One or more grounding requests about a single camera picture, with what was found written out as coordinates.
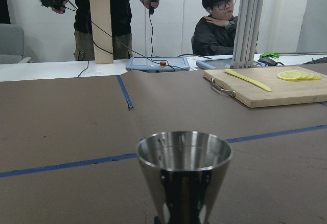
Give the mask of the wooden plank upright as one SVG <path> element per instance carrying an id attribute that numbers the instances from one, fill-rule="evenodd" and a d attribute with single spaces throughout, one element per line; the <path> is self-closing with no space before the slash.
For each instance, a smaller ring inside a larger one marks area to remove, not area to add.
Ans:
<path id="1" fill-rule="evenodd" d="M 113 63 L 110 0 L 89 0 L 95 62 Z"/>

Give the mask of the yellow plastic knife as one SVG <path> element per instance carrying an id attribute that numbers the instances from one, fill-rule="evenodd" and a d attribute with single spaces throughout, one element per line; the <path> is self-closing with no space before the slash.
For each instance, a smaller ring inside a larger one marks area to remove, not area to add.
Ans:
<path id="1" fill-rule="evenodd" d="M 245 81 L 247 81 L 249 83 L 252 83 L 253 85 L 258 86 L 259 88 L 261 88 L 261 89 L 263 89 L 263 90 L 265 90 L 267 92 L 272 92 L 272 89 L 270 87 L 268 87 L 267 85 L 265 85 L 265 84 L 263 84 L 263 83 L 261 83 L 261 82 L 259 82 L 257 80 L 246 77 L 246 76 L 244 76 L 244 75 L 242 75 L 242 74 L 240 74 L 240 73 L 238 73 L 238 72 L 236 72 L 236 71 L 234 71 L 232 69 L 225 69 L 224 71 L 227 74 L 230 74 L 232 76 L 235 76 L 237 78 L 245 80 Z"/>

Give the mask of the standing operator in black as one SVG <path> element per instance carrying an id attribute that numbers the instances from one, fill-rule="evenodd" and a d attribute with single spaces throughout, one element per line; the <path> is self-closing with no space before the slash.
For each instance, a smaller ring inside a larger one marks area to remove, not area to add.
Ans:
<path id="1" fill-rule="evenodd" d="M 75 0 L 74 57 L 98 61 L 100 57 L 129 59 L 132 56 L 130 0 Z M 145 8 L 157 8 L 159 0 L 140 0 Z"/>

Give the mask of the teach pendant with red button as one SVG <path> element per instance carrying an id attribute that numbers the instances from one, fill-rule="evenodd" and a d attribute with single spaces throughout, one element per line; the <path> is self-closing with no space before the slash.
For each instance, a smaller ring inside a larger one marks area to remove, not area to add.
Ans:
<path id="1" fill-rule="evenodd" d="M 139 70 L 149 73 L 189 71 L 186 57 L 131 57 L 126 70 Z"/>

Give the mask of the black keyboard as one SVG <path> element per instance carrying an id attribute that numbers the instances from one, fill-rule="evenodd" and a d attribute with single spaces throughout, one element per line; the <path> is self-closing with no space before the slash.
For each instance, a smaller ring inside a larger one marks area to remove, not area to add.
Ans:
<path id="1" fill-rule="evenodd" d="M 327 63 L 327 57 L 322 57 L 318 59 L 313 59 L 309 62 L 309 64 L 318 64 L 318 63 Z"/>

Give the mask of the green plastic clamp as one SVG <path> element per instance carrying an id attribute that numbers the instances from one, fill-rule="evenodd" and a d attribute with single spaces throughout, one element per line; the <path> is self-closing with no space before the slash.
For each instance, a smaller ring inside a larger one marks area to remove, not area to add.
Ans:
<path id="1" fill-rule="evenodd" d="M 265 52 L 263 54 L 260 55 L 260 58 L 275 58 L 275 59 L 279 59 L 280 55 L 278 53 L 275 52 Z"/>

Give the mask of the black computer mouse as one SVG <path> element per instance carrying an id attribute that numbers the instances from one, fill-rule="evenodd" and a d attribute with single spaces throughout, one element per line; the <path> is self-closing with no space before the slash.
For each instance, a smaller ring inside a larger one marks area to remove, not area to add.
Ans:
<path id="1" fill-rule="evenodd" d="M 276 61 L 274 61 L 273 59 L 269 58 L 269 57 L 262 57 L 258 60 L 259 63 L 262 63 L 264 65 L 267 66 L 276 66 L 277 63 Z"/>

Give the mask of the seated person with glasses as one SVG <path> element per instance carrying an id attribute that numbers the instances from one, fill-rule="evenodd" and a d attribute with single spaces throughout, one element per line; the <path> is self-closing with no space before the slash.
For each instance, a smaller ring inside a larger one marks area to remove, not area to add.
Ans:
<path id="1" fill-rule="evenodd" d="M 232 55 L 238 17 L 234 16 L 236 0 L 202 0 L 208 16 L 196 24 L 191 38 L 195 55 Z"/>

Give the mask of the steel double jigger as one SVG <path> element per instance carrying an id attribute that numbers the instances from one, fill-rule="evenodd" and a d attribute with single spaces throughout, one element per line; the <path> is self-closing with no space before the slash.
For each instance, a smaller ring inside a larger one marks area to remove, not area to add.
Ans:
<path id="1" fill-rule="evenodd" d="M 197 131 L 161 132 L 136 154 L 157 215 L 154 223 L 208 223 L 228 165 L 230 144 Z"/>

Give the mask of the aluminium frame post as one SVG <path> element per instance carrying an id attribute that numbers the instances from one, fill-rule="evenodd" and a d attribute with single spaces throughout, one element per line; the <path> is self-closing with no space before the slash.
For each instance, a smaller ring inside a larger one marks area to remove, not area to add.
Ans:
<path id="1" fill-rule="evenodd" d="M 263 0 L 240 0 L 232 69 L 253 67 Z"/>

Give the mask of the bamboo cutting board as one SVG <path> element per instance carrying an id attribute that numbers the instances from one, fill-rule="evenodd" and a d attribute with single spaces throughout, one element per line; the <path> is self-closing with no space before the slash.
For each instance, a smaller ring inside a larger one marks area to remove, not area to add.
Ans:
<path id="1" fill-rule="evenodd" d="M 284 71 L 304 71 L 319 75 L 320 80 L 287 81 L 277 77 Z M 235 99 L 250 108 L 316 103 L 326 101 L 326 75 L 300 66 L 275 66 L 236 69 L 236 72 L 263 83 L 271 92 L 226 73 L 224 70 L 205 70 L 204 78 L 214 79 L 222 89 L 236 92 Z"/>

